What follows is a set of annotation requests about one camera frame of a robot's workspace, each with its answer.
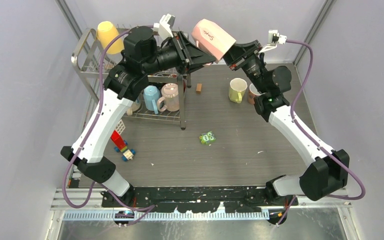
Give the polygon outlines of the salmon floral mug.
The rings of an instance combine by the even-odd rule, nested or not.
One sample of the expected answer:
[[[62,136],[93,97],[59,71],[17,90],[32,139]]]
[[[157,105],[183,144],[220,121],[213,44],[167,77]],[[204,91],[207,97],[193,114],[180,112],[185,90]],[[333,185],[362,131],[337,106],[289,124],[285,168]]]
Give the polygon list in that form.
[[[254,105],[255,104],[255,98],[259,97],[261,93],[257,90],[257,88],[254,86],[253,83],[251,83],[248,87],[248,95],[247,95],[247,101]]]

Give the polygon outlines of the pink faceted mug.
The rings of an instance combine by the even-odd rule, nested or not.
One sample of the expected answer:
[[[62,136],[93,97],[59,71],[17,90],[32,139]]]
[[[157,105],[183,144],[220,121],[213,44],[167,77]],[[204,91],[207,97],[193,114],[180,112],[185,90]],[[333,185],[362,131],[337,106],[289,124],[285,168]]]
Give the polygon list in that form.
[[[193,28],[191,36],[199,49],[215,57],[215,63],[236,43],[235,38],[208,19],[200,20]]]

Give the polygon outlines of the lime green mug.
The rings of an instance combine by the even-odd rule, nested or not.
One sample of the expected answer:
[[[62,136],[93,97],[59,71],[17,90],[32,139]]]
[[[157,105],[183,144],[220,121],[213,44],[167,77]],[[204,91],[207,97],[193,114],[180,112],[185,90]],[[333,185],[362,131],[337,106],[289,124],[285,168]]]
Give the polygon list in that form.
[[[230,101],[240,104],[248,88],[247,82],[242,78],[234,78],[229,83],[228,98]]]

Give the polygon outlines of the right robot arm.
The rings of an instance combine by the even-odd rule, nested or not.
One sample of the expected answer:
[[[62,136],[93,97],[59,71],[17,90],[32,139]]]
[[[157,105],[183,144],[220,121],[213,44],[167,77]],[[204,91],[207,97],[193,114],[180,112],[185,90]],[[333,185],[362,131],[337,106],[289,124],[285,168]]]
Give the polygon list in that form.
[[[332,194],[348,183],[350,157],[343,150],[334,150],[305,124],[290,106],[284,93],[291,90],[291,71],[284,65],[268,70],[261,44],[234,43],[223,59],[233,71],[242,69],[259,95],[254,108],[262,118],[275,127],[298,152],[306,166],[301,175],[281,175],[266,183],[265,198],[279,205],[286,196],[304,195],[312,201]]]

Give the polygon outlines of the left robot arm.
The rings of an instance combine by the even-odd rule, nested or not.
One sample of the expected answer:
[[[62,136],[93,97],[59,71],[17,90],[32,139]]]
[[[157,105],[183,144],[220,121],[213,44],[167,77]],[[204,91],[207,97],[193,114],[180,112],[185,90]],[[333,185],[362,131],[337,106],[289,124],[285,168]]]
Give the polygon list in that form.
[[[149,26],[134,27],[116,38],[124,42],[123,60],[107,76],[99,75],[100,98],[93,116],[80,137],[62,148],[61,155],[83,175],[112,192],[121,207],[128,207],[134,199],[131,185],[104,156],[118,122],[149,85],[149,75],[172,68],[181,75],[189,74],[216,58],[199,49],[181,31],[167,38],[164,47],[157,46]]]

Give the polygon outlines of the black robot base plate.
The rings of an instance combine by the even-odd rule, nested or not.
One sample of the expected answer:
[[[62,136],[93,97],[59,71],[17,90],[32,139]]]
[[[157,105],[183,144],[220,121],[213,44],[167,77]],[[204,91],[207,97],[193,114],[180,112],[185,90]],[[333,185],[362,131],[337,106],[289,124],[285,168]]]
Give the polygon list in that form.
[[[131,187],[116,199],[107,190],[101,191],[102,207],[121,208],[123,205],[146,212],[182,214],[191,212],[257,213],[264,207],[284,210],[297,205],[293,195],[273,196],[263,186],[186,186],[186,187]]]

